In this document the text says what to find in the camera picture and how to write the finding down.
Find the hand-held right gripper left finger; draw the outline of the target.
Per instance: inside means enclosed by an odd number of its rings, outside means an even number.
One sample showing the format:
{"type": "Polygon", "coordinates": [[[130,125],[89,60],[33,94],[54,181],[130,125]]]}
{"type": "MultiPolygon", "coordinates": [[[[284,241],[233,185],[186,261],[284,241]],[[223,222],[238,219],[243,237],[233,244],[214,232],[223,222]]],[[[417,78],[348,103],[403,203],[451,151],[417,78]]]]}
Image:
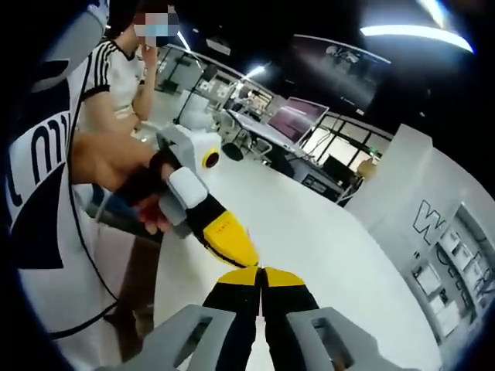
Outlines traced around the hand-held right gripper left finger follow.
{"type": "Polygon", "coordinates": [[[256,338],[259,268],[220,277],[201,305],[187,305],[156,327],[133,358],[104,370],[245,370],[256,338]]]}

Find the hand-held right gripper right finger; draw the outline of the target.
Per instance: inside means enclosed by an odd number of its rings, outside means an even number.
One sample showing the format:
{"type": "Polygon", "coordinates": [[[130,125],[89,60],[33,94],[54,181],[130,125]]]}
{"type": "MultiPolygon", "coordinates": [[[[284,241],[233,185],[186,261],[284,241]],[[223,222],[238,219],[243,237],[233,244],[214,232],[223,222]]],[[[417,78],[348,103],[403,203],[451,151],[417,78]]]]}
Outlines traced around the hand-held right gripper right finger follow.
{"type": "Polygon", "coordinates": [[[276,370],[388,370],[377,340],[331,307],[319,307],[297,275],[261,272],[265,338],[276,370]]]}

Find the person's left hand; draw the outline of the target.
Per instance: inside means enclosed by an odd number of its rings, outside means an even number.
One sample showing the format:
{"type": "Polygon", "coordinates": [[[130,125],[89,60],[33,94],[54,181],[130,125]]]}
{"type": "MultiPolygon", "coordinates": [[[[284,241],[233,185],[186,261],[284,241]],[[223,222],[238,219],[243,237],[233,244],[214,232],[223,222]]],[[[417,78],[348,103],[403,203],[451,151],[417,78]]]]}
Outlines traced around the person's left hand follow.
{"type": "Polygon", "coordinates": [[[138,201],[132,209],[136,212],[138,221],[151,235],[155,235],[159,231],[166,233],[172,228],[172,224],[159,208],[159,195],[152,194],[146,199],[138,201]]]}

